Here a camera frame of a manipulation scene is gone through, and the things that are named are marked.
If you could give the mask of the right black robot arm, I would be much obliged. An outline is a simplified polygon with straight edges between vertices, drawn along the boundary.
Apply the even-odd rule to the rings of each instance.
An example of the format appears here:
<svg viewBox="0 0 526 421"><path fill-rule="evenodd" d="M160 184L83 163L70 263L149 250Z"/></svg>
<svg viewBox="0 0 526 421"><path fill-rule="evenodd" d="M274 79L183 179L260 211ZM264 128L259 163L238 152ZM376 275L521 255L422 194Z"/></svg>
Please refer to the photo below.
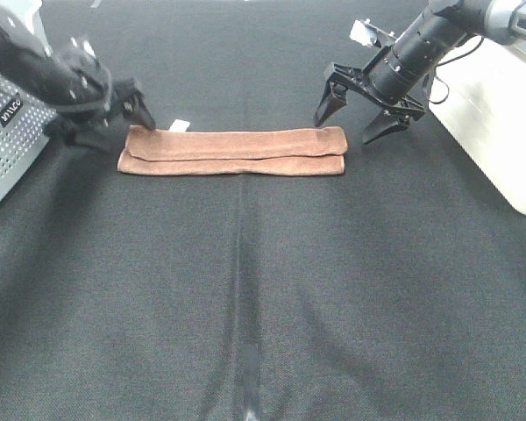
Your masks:
<svg viewBox="0 0 526 421"><path fill-rule="evenodd" d="M474 36L501 45L526 40L526 1L431 1L400 36L356 20L352 39L379 51L363 68L336 63L326 68L315 126L343 108L347 92L353 91L380 107L363 131L364 143L408 129L426 112L410 90L444 65L453 48Z"/></svg>

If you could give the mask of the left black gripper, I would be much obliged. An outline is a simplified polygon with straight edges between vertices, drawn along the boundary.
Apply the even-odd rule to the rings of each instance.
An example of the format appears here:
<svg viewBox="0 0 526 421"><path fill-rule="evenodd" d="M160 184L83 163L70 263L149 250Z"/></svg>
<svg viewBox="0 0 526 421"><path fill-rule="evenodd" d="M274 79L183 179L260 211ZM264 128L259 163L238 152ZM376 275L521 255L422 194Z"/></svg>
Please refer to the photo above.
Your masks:
<svg viewBox="0 0 526 421"><path fill-rule="evenodd" d="M47 104L70 120L55 118L44 125L43 133L66 146L108 153L108 140L86 125L107 125L118 115L132 125L156 129L136 80L114 80L97 57L74 47L47 57L47 93Z"/></svg>

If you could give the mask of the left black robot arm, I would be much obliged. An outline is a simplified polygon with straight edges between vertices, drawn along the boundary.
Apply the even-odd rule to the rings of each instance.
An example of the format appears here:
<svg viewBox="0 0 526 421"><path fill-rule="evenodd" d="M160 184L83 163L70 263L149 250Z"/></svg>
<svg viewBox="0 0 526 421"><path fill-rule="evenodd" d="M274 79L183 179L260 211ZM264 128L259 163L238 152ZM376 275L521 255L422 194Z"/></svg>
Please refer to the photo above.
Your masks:
<svg viewBox="0 0 526 421"><path fill-rule="evenodd" d="M156 129L137 81L114 80L86 38L53 52L2 5L0 75L56 112L44 133L67 145L108 152L102 129L117 117Z"/></svg>

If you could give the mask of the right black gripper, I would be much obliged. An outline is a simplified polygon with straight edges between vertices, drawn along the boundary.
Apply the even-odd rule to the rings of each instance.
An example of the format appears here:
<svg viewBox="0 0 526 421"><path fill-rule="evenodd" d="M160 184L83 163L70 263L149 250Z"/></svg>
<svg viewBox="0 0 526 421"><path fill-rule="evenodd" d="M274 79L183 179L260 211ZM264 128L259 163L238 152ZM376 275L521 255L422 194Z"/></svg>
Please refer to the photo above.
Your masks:
<svg viewBox="0 0 526 421"><path fill-rule="evenodd" d="M410 126L409 118L418 120L425 114L425 107L407 93L401 95L395 93L394 97L383 95L360 68L332 62L323 74L325 87L313 116L315 127L322 126L329 117L347 105L348 91L362 95L384 110L364 129L362 133L364 145L388 134L407 130Z"/></svg>

